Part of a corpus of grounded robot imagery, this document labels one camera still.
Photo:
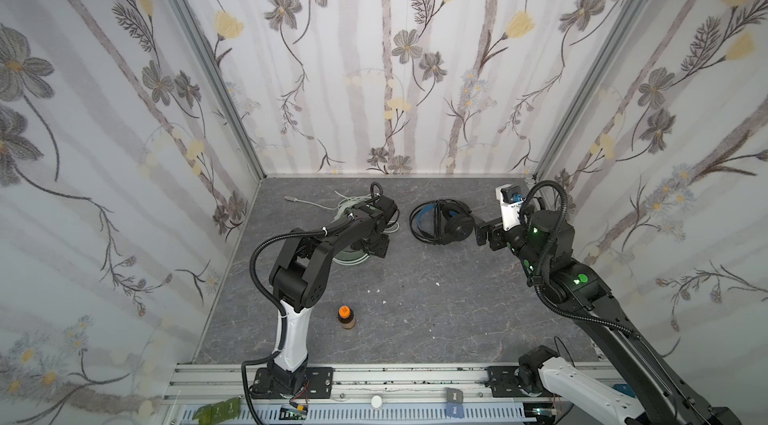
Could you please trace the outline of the mint green wired headphones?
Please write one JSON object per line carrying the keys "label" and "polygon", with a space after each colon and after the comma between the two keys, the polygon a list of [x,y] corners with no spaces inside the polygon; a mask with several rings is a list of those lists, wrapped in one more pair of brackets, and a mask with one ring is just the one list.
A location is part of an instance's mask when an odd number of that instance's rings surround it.
{"label": "mint green wired headphones", "polygon": [[371,192],[341,205],[334,220],[312,230],[296,228],[289,233],[280,252],[281,268],[319,270],[331,268],[335,261],[346,262],[346,253],[358,253],[353,263],[370,258],[362,249],[362,240],[373,228],[389,230],[399,217],[395,201],[384,195],[378,183]]}

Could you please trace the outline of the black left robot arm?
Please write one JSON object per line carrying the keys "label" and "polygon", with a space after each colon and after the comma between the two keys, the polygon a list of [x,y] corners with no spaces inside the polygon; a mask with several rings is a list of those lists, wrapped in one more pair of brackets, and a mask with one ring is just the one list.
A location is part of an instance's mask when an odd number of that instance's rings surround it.
{"label": "black left robot arm", "polygon": [[251,253],[249,276],[261,295],[277,310],[273,351],[241,363],[244,399],[256,424],[255,381],[248,368],[264,364],[274,391],[294,397],[307,387],[308,330],[313,307],[324,294],[333,259],[345,249],[384,258],[389,246],[385,230],[399,214],[395,201],[373,182],[369,194],[331,224],[315,230],[296,228],[266,239]]}

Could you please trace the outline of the black wired headphones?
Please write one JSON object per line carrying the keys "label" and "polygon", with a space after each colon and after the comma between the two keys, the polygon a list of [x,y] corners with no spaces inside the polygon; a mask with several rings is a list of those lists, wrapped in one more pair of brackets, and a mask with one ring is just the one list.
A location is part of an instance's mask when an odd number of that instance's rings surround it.
{"label": "black wired headphones", "polygon": [[475,229],[467,204],[454,199],[438,199],[416,206],[409,215],[413,237],[428,245],[448,245],[466,240]]}

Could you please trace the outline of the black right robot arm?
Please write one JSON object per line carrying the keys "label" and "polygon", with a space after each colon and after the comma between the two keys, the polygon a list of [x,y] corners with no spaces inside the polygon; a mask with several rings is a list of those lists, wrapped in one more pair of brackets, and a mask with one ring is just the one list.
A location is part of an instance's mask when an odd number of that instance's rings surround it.
{"label": "black right robot arm", "polygon": [[574,229],[566,221],[567,193],[554,181],[523,195],[514,185],[495,191],[501,216],[476,228],[479,245],[509,250],[541,303],[578,325],[600,348],[631,392],[592,378],[550,347],[522,355],[517,388],[537,397],[558,396],[602,424],[736,424],[727,407],[696,392],[645,339],[610,287],[573,256]]}

